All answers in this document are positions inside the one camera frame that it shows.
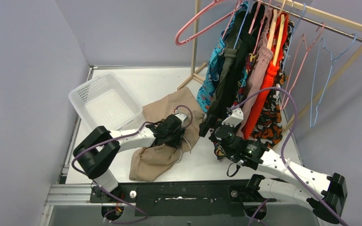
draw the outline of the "screw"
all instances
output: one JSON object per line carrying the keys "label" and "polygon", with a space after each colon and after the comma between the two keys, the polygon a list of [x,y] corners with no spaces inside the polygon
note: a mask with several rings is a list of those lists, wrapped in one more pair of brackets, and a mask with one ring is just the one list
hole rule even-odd
{"label": "screw", "polygon": [[237,191],[237,190],[233,190],[233,191],[231,192],[231,196],[234,197],[234,198],[238,197],[238,191]]}
{"label": "screw", "polygon": [[130,191],[130,198],[135,199],[135,197],[137,197],[137,192],[136,191]]}

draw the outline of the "orange shirt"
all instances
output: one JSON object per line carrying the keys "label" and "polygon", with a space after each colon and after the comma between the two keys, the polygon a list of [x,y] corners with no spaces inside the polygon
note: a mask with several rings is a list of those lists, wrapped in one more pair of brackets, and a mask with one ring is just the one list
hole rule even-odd
{"label": "orange shirt", "polygon": [[[284,23],[284,27],[281,28],[281,29],[283,29],[283,33],[282,33],[281,48],[280,48],[280,51],[278,54],[277,63],[274,66],[272,64],[272,61],[270,62],[260,89],[264,89],[264,88],[273,86],[275,76],[277,75],[278,70],[280,69],[280,60],[284,56],[283,46],[288,38],[289,16],[286,13],[282,13],[282,14],[285,16],[285,23]],[[281,15],[277,18],[277,25],[276,25],[276,29],[275,29],[275,33],[274,33],[274,39],[278,38],[278,34],[280,32],[280,24],[281,24]],[[273,53],[275,52],[276,45],[277,45],[277,42],[275,42],[275,45],[272,45],[272,47],[271,47],[271,50]],[[253,128],[255,127],[257,120],[259,119],[260,112],[262,112],[264,102],[266,101],[266,98],[267,98],[267,95],[269,94],[269,92],[270,92],[269,90],[266,90],[257,95],[255,104],[253,104],[249,117],[246,121],[246,124],[242,129],[242,132],[244,134],[244,139],[248,139],[250,134],[252,133]]]}

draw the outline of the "white floor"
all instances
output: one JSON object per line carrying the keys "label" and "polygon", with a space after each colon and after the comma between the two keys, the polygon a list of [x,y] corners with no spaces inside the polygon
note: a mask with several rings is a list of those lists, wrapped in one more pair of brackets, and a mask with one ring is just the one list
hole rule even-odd
{"label": "white floor", "polygon": [[[95,70],[93,76],[106,72],[114,72],[121,82],[139,100],[141,105],[146,105],[163,98],[167,94],[175,92],[177,87],[189,77],[190,68]],[[205,77],[206,69],[199,74]],[[192,80],[187,85],[195,96],[200,86],[201,84],[195,80]],[[81,121],[75,146],[89,133],[90,130],[88,130]],[[280,153],[283,142],[284,141],[275,148],[275,152],[278,154]],[[130,172],[131,157],[135,150],[136,149],[119,153],[110,166],[110,170],[120,183],[130,182],[128,175]],[[293,139],[290,139],[286,145],[285,157],[290,158],[291,161],[295,163],[301,164]],[[201,137],[192,149],[191,154],[185,153],[180,163],[175,164],[173,168],[158,177],[156,181],[249,179],[253,174],[262,174],[270,178],[274,177],[243,167],[236,176],[229,178],[225,173],[230,163],[229,160],[218,162],[216,156],[213,154],[213,144],[207,138]],[[66,183],[88,184],[91,183],[91,180],[70,167]]]}

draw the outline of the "white plastic basket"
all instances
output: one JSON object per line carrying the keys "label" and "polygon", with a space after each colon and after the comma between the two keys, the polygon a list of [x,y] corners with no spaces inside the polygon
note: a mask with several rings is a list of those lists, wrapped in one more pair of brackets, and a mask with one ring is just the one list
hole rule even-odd
{"label": "white plastic basket", "polygon": [[113,73],[105,73],[78,86],[69,99],[89,129],[121,129],[142,115],[142,106]]}

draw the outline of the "lavender wall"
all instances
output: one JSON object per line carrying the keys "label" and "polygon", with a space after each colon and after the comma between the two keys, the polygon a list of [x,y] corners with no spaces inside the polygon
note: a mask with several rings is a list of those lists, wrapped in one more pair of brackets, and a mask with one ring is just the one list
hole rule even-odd
{"label": "lavender wall", "polygon": [[[362,1],[354,0],[313,0],[312,7],[345,17],[362,23]],[[353,33],[349,29],[333,23],[331,26]],[[315,27],[302,22],[296,31],[292,42],[291,55],[294,56],[297,42],[303,33],[313,40]],[[351,42],[350,39],[331,32],[324,32],[327,45],[337,55]],[[356,43],[345,56],[340,58],[334,71],[359,47]],[[301,72],[296,88],[292,91],[298,108],[302,109],[310,101],[312,89],[315,59],[317,54],[316,44],[309,53]],[[300,51],[298,58],[302,58],[304,51]],[[290,72],[291,61],[288,63],[287,72]],[[317,67],[317,79],[314,86],[316,94],[326,81],[329,73],[329,55],[325,50],[321,51],[319,66]],[[297,67],[292,73],[294,79]],[[292,115],[291,106],[288,114]],[[299,122],[295,130],[296,141],[305,166],[314,170],[332,174],[338,172],[347,179],[348,198],[343,213],[343,219],[350,225],[362,225],[362,56],[351,68],[325,93],[322,104],[319,107],[320,114],[314,128],[309,127],[309,114],[306,114]]]}
{"label": "lavender wall", "polygon": [[88,64],[54,0],[0,0],[0,226],[38,225]]}
{"label": "lavender wall", "polygon": [[[213,0],[202,0],[201,8]],[[194,16],[195,0],[56,0],[90,65],[188,66],[192,45],[175,34]],[[228,0],[200,19],[200,28],[235,6]],[[199,37],[197,62],[207,61],[228,19]],[[180,38],[192,35],[191,26]]]}

